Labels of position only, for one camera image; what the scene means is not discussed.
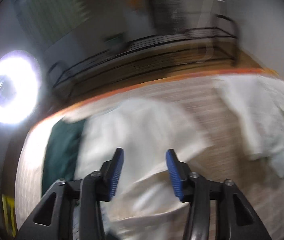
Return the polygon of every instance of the green object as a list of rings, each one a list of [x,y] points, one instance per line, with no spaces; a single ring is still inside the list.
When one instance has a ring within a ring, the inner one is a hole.
[[[85,121],[67,123],[60,120],[53,126],[43,165],[42,195],[57,179],[74,180]]]

